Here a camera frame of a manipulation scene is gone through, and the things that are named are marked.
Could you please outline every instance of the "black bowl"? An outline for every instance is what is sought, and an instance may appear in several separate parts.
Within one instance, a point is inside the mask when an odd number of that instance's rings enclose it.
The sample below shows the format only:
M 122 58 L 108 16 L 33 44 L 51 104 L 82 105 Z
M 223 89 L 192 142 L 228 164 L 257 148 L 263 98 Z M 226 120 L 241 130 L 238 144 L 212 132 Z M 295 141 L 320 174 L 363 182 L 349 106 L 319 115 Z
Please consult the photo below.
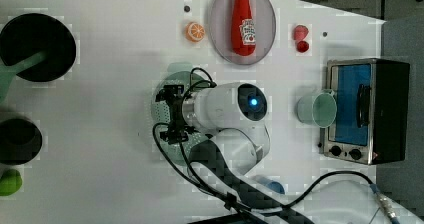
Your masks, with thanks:
M 75 39 L 60 21 L 38 13 L 12 19 L 0 33 L 0 57 L 6 66 L 40 51 L 47 52 L 47 59 L 19 73 L 19 77 L 49 82 L 66 74 L 75 61 Z
M 41 150 L 42 135 L 31 122 L 14 118 L 0 123 L 0 163 L 21 165 Z

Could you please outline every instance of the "cable connector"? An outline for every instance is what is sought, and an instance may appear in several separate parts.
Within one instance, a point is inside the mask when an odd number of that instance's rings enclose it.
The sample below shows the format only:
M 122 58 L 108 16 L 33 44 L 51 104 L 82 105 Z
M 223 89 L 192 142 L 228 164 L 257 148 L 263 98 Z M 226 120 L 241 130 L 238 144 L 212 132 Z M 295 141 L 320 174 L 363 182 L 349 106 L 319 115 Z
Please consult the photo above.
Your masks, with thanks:
M 371 184 L 370 188 L 376 195 L 377 202 L 383 213 L 390 219 L 390 221 L 397 221 L 396 212 L 393 210 L 392 203 L 389 198 L 381 193 L 376 184 Z
M 381 192 L 378 192 L 376 195 L 377 201 L 380 204 L 384 214 L 386 214 L 390 220 L 396 218 L 396 212 L 393 210 L 392 203 L 390 202 L 389 198 L 381 194 Z

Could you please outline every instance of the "white tabletop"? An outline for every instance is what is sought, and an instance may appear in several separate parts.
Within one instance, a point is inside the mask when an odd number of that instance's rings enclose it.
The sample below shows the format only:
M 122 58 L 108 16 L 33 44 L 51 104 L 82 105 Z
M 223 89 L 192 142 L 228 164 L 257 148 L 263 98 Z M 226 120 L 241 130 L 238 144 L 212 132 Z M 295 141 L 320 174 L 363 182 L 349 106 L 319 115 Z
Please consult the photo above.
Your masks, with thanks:
M 319 154 L 319 129 L 300 123 L 294 109 L 300 96 L 323 86 L 327 60 L 379 57 L 382 21 L 271 0 L 274 47 L 260 63 L 238 66 L 221 58 L 208 38 L 191 44 L 182 34 L 188 21 L 207 27 L 212 1 L 0 0 L 0 23 L 30 11 L 55 16 L 71 28 L 80 50 L 61 80 L 36 85 L 17 78 L 11 85 L 3 105 L 31 118 L 45 143 L 35 160 L 17 167 L 24 186 L 0 198 L 1 223 L 187 223 L 228 214 L 221 201 L 183 182 L 153 143 L 152 89 L 179 61 L 204 67 L 218 84 L 246 80 L 264 88 L 272 103 L 271 152 L 249 175 L 273 176 L 291 194 L 334 169 L 360 170 L 375 180 L 375 167 Z M 183 11 L 186 3 L 191 14 Z M 304 55 L 291 40 L 297 24 L 310 29 Z

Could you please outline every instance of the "red ketchup bottle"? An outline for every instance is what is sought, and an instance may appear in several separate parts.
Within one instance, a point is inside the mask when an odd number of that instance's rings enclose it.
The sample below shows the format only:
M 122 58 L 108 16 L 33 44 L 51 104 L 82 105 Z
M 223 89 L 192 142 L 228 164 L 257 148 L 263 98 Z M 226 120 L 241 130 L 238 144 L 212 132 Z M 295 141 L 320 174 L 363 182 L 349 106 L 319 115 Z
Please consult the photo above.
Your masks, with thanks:
M 233 51 L 241 56 L 248 56 L 255 51 L 255 26 L 249 0 L 234 0 L 231 44 Z

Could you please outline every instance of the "toaster oven knob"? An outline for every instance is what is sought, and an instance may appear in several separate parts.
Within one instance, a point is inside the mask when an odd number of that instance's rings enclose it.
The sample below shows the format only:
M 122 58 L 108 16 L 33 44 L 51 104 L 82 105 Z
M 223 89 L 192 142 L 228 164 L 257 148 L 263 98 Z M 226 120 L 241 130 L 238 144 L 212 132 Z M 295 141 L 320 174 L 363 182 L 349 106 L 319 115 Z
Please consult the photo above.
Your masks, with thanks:
M 339 156 L 339 155 L 340 155 L 340 153 L 342 153 L 342 149 L 340 149 L 340 147 L 339 147 L 339 146 L 333 146 L 333 147 L 330 149 L 330 152 L 331 152 L 331 154 L 333 154 L 333 156 Z
M 352 151 L 349 152 L 349 155 L 352 157 L 353 160 L 359 160 L 362 157 L 362 153 L 360 150 L 358 149 L 353 149 Z

